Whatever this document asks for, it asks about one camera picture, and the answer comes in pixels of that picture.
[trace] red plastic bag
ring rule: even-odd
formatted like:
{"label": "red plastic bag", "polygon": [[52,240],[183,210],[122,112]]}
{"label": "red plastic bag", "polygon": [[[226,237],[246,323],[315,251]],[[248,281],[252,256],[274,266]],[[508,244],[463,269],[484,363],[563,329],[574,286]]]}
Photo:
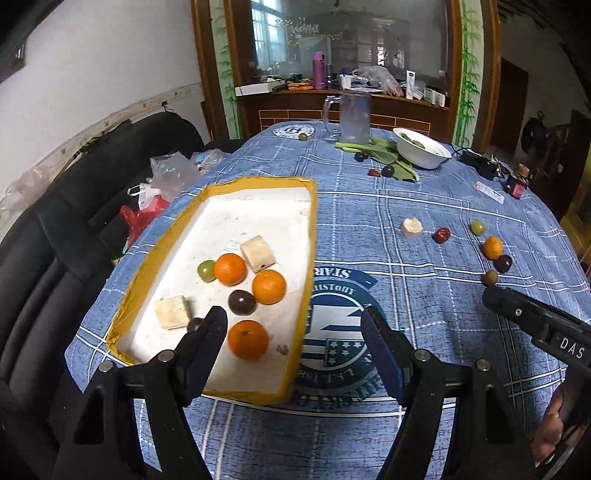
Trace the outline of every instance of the red plastic bag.
{"label": "red plastic bag", "polygon": [[127,205],[123,205],[119,216],[129,225],[128,248],[135,243],[145,228],[170,205],[160,195],[156,195],[150,205],[144,210],[134,211]]}

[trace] white bowl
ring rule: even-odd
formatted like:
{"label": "white bowl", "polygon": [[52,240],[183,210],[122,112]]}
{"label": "white bowl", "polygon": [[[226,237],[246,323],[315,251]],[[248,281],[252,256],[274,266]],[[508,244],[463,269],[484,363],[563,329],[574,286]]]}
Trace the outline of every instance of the white bowl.
{"label": "white bowl", "polygon": [[[428,168],[429,170],[432,170],[437,168],[448,158],[452,157],[452,154],[449,152],[449,150],[441,145],[438,141],[426,137],[425,135],[413,130],[407,130],[406,128],[395,128],[394,134],[398,137],[396,139],[398,153],[400,153],[410,163],[415,164],[417,167]],[[425,147],[425,149],[418,147],[412,142],[409,142],[404,137],[402,137],[402,134],[406,134],[411,140],[419,142]]]}

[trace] orange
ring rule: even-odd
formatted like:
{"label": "orange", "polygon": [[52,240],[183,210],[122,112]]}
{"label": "orange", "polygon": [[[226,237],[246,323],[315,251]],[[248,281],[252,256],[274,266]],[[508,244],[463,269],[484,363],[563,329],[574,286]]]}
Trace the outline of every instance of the orange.
{"label": "orange", "polygon": [[246,278],[246,264],[236,254],[223,254],[215,262],[213,273],[224,285],[236,285]]}
{"label": "orange", "polygon": [[490,236],[482,244],[482,252],[489,260],[496,260],[503,254],[503,241],[497,236]]}
{"label": "orange", "polygon": [[258,360],[269,347],[269,334],[254,320],[241,320],[228,332],[228,347],[242,360]]}
{"label": "orange", "polygon": [[271,305],[285,297],[287,284],[283,275],[275,270],[263,270],[252,281],[252,294],[258,303]]}

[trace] yellow tape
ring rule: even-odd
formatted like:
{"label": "yellow tape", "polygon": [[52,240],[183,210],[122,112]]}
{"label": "yellow tape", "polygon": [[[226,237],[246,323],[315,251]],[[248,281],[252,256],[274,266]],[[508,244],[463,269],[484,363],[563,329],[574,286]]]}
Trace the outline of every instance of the yellow tape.
{"label": "yellow tape", "polygon": [[314,284],[314,258],[316,253],[316,214],[318,210],[318,197],[316,194],[316,182],[311,179],[299,177],[270,178],[270,177],[243,177],[228,183],[212,185],[205,188],[189,205],[178,218],[172,223],[169,229],[164,232],[153,249],[146,255],[144,262],[139,267],[134,279],[130,282],[129,288],[115,313],[113,323],[106,337],[106,344],[109,351],[127,365],[134,365],[137,361],[116,347],[117,341],[122,335],[128,333],[134,325],[138,313],[148,297],[150,287],[154,283],[162,264],[166,260],[168,252],[177,242],[183,231],[191,221],[191,218],[199,207],[209,198],[216,195],[237,192],[247,189],[284,189],[284,188],[306,188],[310,192],[310,258],[308,259],[308,270],[304,293],[300,303],[297,323],[290,349],[290,358],[287,362],[281,388],[276,394],[263,394],[259,392],[219,392],[204,391],[206,395],[215,397],[231,398],[239,401],[250,402],[255,405],[266,405],[269,403],[282,403],[289,400],[293,379],[295,378],[301,356],[302,342],[306,332],[306,320],[308,318],[308,306],[312,295]]}

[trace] glass pitcher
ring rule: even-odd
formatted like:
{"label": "glass pitcher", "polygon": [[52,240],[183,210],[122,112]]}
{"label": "glass pitcher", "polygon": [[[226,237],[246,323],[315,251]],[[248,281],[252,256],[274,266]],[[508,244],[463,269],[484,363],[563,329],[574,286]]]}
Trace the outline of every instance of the glass pitcher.
{"label": "glass pitcher", "polygon": [[[371,95],[344,90],[340,95],[329,95],[324,101],[322,120],[330,138],[344,143],[369,144],[369,103]],[[329,109],[333,103],[340,104],[340,129],[329,124]]]}

